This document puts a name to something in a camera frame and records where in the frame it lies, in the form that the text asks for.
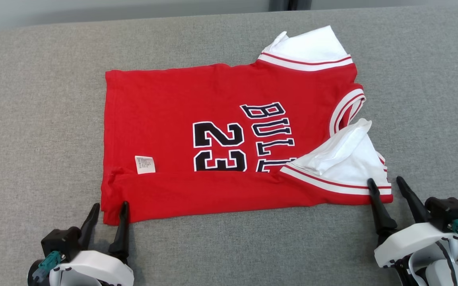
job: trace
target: gray tablecloth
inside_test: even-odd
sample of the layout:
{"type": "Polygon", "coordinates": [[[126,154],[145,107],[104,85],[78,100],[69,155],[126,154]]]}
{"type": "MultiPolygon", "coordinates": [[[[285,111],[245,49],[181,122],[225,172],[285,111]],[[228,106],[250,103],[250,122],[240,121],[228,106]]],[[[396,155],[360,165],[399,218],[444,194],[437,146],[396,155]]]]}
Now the gray tablecloth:
{"type": "MultiPolygon", "coordinates": [[[[458,198],[458,7],[125,20],[0,33],[0,286],[24,285],[53,228],[100,200],[104,72],[254,61],[281,31],[332,25],[353,56],[370,137],[418,196],[458,198]]],[[[398,194],[389,212],[413,222],[398,194]]],[[[106,251],[116,228],[96,228],[106,251]]],[[[377,267],[370,206],[321,205],[145,221],[135,285],[399,285],[377,267]]]]}

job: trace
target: white clothing tag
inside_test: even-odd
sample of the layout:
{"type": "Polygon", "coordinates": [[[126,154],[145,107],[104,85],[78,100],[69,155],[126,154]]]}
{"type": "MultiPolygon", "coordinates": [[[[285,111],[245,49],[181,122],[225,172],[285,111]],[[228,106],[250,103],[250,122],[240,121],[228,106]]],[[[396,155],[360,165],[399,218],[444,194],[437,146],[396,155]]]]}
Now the white clothing tag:
{"type": "Polygon", "coordinates": [[[146,174],[155,172],[155,161],[151,157],[135,156],[137,165],[137,174],[146,174]]]}

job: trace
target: t-shirt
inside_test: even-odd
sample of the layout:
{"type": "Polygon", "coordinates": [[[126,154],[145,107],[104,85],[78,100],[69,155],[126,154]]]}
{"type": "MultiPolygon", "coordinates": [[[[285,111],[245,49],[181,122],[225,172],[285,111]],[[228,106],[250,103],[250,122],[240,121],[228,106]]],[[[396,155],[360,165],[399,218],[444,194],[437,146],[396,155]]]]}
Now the t-shirt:
{"type": "Polygon", "coordinates": [[[131,222],[369,203],[369,174],[390,201],[384,160],[370,140],[364,145],[373,155],[364,160],[376,169],[360,174],[333,168],[359,150],[363,139],[351,132],[323,149],[337,157],[345,146],[351,152],[342,161],[311,158],[362,107],[356,74],[331,27],[292,38],[282,32],[249,65],[108,71],[104,223],[118,223],[122,201],[129,202],[131,222]],[[323,172],[312,169],[318,163],[323,172]]]}

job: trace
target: red and white garment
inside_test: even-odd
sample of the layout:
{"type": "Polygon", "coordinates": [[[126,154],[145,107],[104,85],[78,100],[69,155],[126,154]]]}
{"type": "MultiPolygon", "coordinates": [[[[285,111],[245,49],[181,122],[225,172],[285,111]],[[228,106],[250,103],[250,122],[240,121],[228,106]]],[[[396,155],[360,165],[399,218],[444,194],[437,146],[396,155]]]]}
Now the red and white garment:
{"type": "Polygon", "coordinates": [[[104,223],[392,201],[351,57],[324,27],[281,33],[255,63],[108,71],[104,223]]]}

